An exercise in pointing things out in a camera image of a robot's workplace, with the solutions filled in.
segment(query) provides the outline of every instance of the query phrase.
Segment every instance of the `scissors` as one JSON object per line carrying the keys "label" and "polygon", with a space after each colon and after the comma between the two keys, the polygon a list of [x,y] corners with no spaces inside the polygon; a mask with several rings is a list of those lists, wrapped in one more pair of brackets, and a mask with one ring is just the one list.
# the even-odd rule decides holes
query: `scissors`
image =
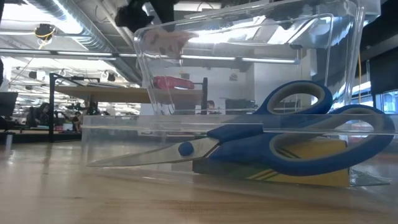
{"label": "scissors", "polygon": [[[274,90],[254,114],[275,114],[274,108],[285,97],[306,93],[316,96],[318,101],[309,108],[290,114],[325,114],[333,103],[330,91],[311,81],[286,83]],[[370,106],[348,105],[330,114],[358,114],[358,118],[369,123],[374,132],[395,130],[388,116],[360,116],[361,114],[384,114]],[[293,122],[293,116],[283,117],[281,125]],[[329,129],[336,128],[351,120],[349,116],[328,116],[300,120],[293,123],[295,128]],[[173,146],[155,149],[140,154],[128,154],[93,162],[89,166],[140,166],[147,164],[174,163],[208,158],[209,161],[233,162],[238,164],[267,164],[274,171],[292,176],[326,174],[346,169],[366,161],[381,152],[392,141],[393,135],[370,134],[362,141],[348,146],[345,150],[329,156],[313,159],[288,158],[277,152],[287,144],[302,142],[322,133],[265,133],[262,124],[227,124],[207,132],[207,137],[181,142]]]}

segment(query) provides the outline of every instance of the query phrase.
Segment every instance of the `fluorescent light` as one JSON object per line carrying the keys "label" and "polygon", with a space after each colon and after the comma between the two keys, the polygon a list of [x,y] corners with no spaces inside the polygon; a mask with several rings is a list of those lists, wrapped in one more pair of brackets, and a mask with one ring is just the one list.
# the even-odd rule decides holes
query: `fluorescent light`
{"label": "fluorescent light", "polygon": [[235,57],[213,57],[213,56],[196,56],[181,55],[182,59],[205,59],[205,60],[235,60]]}
{"label": "fluorescent light", "polygon": [[100,52],[58,52],[60,55],[81,55],[81,56],[112,56],[111,53],[100,53]]}
{"label": "fluorescent light", "polygon": [[87,57],[87,60],[116,60],[116,58]]}
{"label": "fluorescent light", "polygon": [[136,54],[119,54],[120,57],[137,57]]}
{"label": "fluorescent light", "polygon": [[20,49],[0,49],[0,53],[17,53],[17,54],[51,54],[48,50],[20,50]]}
{"label": "fluorescent light", "polygon": [[273,58],[242,58],[243,62],[260,62],[260,63],[286,63],[286,64],[298,64],[299,60],[289,59],[273,59]]}
{"label": "fluorescent light", "polygon": [[180,1],[174,5],[174,11],[202,11],[203,9],[221,9],[221,3]]}

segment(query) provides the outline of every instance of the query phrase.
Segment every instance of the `desk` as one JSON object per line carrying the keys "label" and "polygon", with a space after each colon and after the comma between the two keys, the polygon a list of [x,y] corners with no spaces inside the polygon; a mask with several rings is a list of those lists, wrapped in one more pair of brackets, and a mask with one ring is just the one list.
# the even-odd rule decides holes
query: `desk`
{"label": "desk", "polygon": [[3,223],[396,223],[385,213],[82,174],[79,142],[14,149],[0,161]]}
{"label": "desk", "polygon": [[[82,100],[112,103],[150,103],[146,88],[106,88],[93,86],[56,86],[55,91]],[[154,90],[159,103],[171,104],[176,101],[201,103],[201,90]]]}

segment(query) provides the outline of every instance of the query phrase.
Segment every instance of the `clear acrylic box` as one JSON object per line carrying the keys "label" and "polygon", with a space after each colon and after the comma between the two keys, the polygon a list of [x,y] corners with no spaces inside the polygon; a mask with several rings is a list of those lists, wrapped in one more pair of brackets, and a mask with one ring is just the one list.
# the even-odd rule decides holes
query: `clear acrylic box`
{"label": "clear acrylic box", "polygon": [[226,125],[261,124],[266,133],[292,133],[302,142],[289,149],[300,155],[299,145],[312,156],[333,153],[357,144],[368,136],[396,136],[394,129],[373,130],[361,121],[367,116],[389,117],[395,127],[396,115],[292,115],[293,119],[344,117],[349,122],[335,128],[294,128],[282,125],[284,115],[176,115],[176,116],[88,116],[84,120],[81,164],[93,174],[163,184],[187,184],[261,197],[276,197],[339,207],[363,208],[383,212],[398,206],[398,156],[396,137],[372,159],[350,169],[310,177],[286,177],[262,171],[254,164],[207,166],[206,160],[151,164],[145,166],[93,167],[94,162],[116,156],[152,151],[176,143],[206,137],[206,132]]}
{"label": "clear acrylic box", "polygon": [[[362,0],[259,1],[140,29],[143,86],[157,114],[244,114],[295,80],[327,86],[332,109],[348,105],[366,8],[377,17],[377,3]],[[312,101],[294,95],[279,107]]]}

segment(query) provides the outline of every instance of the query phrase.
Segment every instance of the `scissor handle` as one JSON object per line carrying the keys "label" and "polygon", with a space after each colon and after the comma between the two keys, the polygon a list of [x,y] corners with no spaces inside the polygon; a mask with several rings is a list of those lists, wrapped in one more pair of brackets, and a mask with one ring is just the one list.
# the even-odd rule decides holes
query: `scissor handle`
{"label": "scissor handle", "polygon": [[[302,110],[293,111],[289,113],[276,113],[274,112],[274,108],[277,104],[283,100],[284,98],[299,94],[305,93],[309,95],[316,96],[318,101]],[[249,116],[238,116],[235,119],[227,121],[231,124],[226,124],[219,128],[213,129],[207,132],[207,136],[211,138],[215,138],[220,142],[232,141],[235,139],[247,138],[250,136],[254,136],[257,134],[263,133],[263,125],[265,124],[269,126],[271,123],[275,123],[275,120],[279,121],[276,125],[277,128],[284,127],[295,127],[297,125],[301,125],[301,123],[305,122],[308,117],[298,118],[297,116],[289,116],[290,114],[325,114],[327,113],[333,104],[333,96],[330,93],[329,89],[323,85],[319,85],[313,81],[293,81],[282,86],[276,88],[272,91],[268,97],[264,100],[263,104],[259,107],[259,109],[253,114],[273,114],[273,115],[283,115],[283,117],[274,118],[272,116],[264,116],[264,117],[254,117],[254,119],[259,119],[261,124],[258,122],[254,122],[253,120],[249,120]]]}
{"label": "scissor handle", "polygon": [[[277,113],[274,111],[274,108],[281,100],[288,96],[300,93],[313,95],[318,98],[318,101],[314,105],[298,111],[288,113]],[[319,85],[313,81],[299,80],[288,82],[276,88],[268,95],[259,109],[253,114],[325,114],[330,110],[332,104],[333,96],[327,87]]]}
{"label": "scissor handle", "polygon": [[[382,133],[385,130],[395,130],[394,123],[390,117],[379,115],[384,113],[369,106],[344,106],[332,112],[332,114],[359,114],[358,118],[355,119],[369,123],[374,128],[374,132]],[[371,114],[372,116],[361,116],[361,114]],[[348,116],[330,116],[330,118],[322,119],[318,123],[310,122],[307,128],[335,128],[351,119]],[[348,146],[342,152],[314,159],[292,159],[277,152],[281,145],[321,135],[260,134],[246,139],[226,142],[212,153],[210,158],[245,164],[267,164],[274,171],[285,175],[318,175],[346,169],[364,162],[385,149],[394,137],[388,134],[370,134],[362,141]]]}

